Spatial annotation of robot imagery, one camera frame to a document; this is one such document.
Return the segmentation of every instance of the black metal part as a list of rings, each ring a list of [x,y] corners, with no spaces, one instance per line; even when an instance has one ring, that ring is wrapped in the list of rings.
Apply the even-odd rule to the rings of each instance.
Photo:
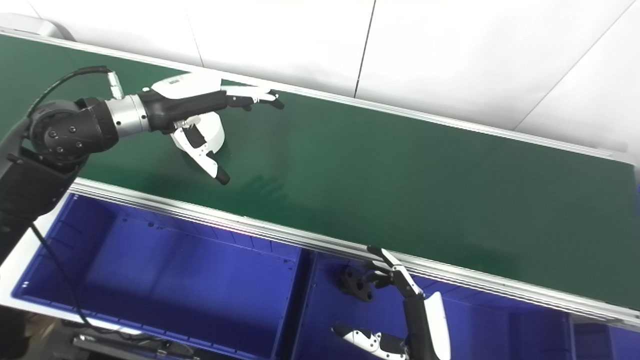
[[[370,254],[373,254],[375,256],[378,256],[381,259],[384,259],[384,254],[382,254],[382,248],[381,247],[368,245],[367,246],[367,251]]]
[[[406,338],[411,360],[437,360],[424,307],[424,295],[403,300],[404,318],[409,334]]]
[[[410,275],[407,275],[409,276],[409,278],[407,278],[405,277],[405,274],[403,274],[400,270],[394,270],[392,272],[392,276],[394,285],[405,299],[423,296],[421,289],[414,288],[412,286],[415,283],[413,282],[413,279],[410,277]]]
[[[192,148],[197,149],[207,143],[207,140],[205,140],[196,126],[189,126],[182,130]]]
[[[29,225],[56,207],[86,161],[57,165],[24,148],[9,158],[0,177],[0,263]]]
[[[373,291],[369,283],[364,280],[364,276],[365,274],[360,270],[352,266],[345,266],[340,272],[340,290],[347,295],[354,296],[356,299],[371,302],[373,300]]]
[[[149,90],[139,92],[138,97],[145,107],[149,129],[151,131],[159,130],[163,134],[174,132],[173,123],[176,121],[227,107],[227,92],[224,90],[184,99],[169,99],[154,90]]]
[[[252,105],[253,103],[252,97],[236,95],[227,96],[227,105],[231,108],[244,108],[245,106]]]
[[[32,119],[29,137],[34,149],[56,163],[80,161],[118,142],[109,108],[96,98],[50,102],[37,109]]]
[[[216,163],[218,162],[218,160],[216,160],[216,153],[213,151],[209,151],[207,153],[207,157],[209,159],[212,159]],[[220,184],[222,185],[229,184],[229,181],[231,180],[229,174],[220,166],[220,164],[218,164],[218,173],[216,174],[216,180],[218,180],[218,182],[220,182]]]
[[[369,272],[364,276],[365,282],[371,282],[376,289],[386,288],[389,285],[393,285],[394,279],[391,274],[378,274],[376,272]]]
[[[404,339],[382,333],[380,336],[380,350],[391,354],[406,354]]]
[[[377,270],[385,274],[391,273],[391,268],[384,263],[373,260],[366,260],[362,262],[362,268],[364,270]]]

